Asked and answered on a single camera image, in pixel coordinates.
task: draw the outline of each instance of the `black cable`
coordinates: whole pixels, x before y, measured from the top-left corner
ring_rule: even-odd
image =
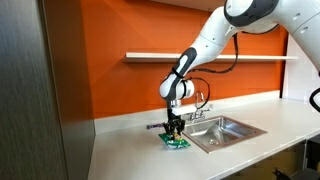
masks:
[[[209,99],[210,99],[210,84],[206,80],[204,80],[202,78],[198,78],[198,77],[196,77],[196,78],[190,77],[188,80],[192,80],[192,79],[203,81],[208,86],[208,94],[207,94],[207,98],[206,98],[205,102],[200,107],[196,107],[197,109],[201,109],[209,102]]]
[[[233,43],[234,43],[234,48],[235,48],[235,53],[236,53],[236,59],[234,60],[233,64],[229,68],[227,68],[225,70],[222,70],[222,71],[211,70],[211,69],[207,69],[207,68],[196,68],[196,69],[189,70],[188,73],[202,71],[202,72],[207,72],[207,73],[224,74],[224,73],[227,73],[229,71],[232,71],[233,68],[236,66],[236,64],[238,62],[238,55],[239,55],[238,34],[233,35]]]
[[[313,108],[315,108],[318,112],[320,112],[320,107],[316,104],[316,102],[314,101],[314,97],[320,92],[320,88],[318,88],[317,90],[315,90],[310,98],[309,98],[309,101],[310,101],[310,104],[312,105]]]

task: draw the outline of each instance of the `orange wall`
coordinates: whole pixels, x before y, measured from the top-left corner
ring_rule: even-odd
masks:
[[[126,52],[182,53],[211,13],[148,0],[82,0],[82,7],[95,118],[165,108],[158,88],[173,64],[125,64],[122,58]],[[286,39],[283,28],[258,36],[240,33],[240,54],[284,55]],[[234,54],[232,41],[223,54]],[[282,67],[281,62],[239,63],[228,74],[192,76],[209,81],[215,100],[280,89]],[[195,84],[206,92],[204,84]]]

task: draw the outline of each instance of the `white wall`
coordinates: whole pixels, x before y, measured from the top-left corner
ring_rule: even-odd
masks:
[[[286,62],[282,97],[307,102],[311,93],[320,87],[318,72],[290,35],[287,55],[298,56],[299,59]]]

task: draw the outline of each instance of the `wall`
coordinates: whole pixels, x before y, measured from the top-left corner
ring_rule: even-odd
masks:
[[[158,88],[173,64],[125,64],[122,58],[125,52],[182,53],[211,13],[147,0],[82,0],[82,8],[94,117],[165,108]],[[286,42],[281,27],[259,36],[241,33],[240,54],[285,55]],[[223,54],[234,54],[232,41]],[[278,90],[282,71],[282,62],[239,63],[229,74],[192,76],[209,80],[215,100]],[[206,92],[204,84],[196,87]]]
[[[287,54],[299,59],[286,63],[283,98],[309,102],[311,93],[320,87],[317,69],[292,36],[289,36]]]

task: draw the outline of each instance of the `faucet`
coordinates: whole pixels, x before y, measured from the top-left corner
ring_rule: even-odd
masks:
[[[195,102],[195,107],[197,108],[196,112],[192,113],[191,116],[190,116],[190,120],[192,122],[194,122],[195,120],[201,120],[201,119],[205,119],[205,116],[204,116],[204,112],[205,111],[210,111],[212,108],[213,108],[213,105],[210,104],[209,108],[207,110],[202,110],[199,108],[198,104],[199,104],[199,97],[200,96],[200,102],[203,102],[204,101],[204,98],[203,98],[203,93],[200,92],[200,91],[197,91],[196,92],[196,102]]]
[[[198,109],[198,95],[200,94],[200,96],[201,96],[201,101],[203,101],[204,100],[204,98],[203,98],[203,93],[202,92],[200,92],[200,91],[197,91],[196,92],[196,103],[195,103],[195,106],[196,106],[196,108]]]

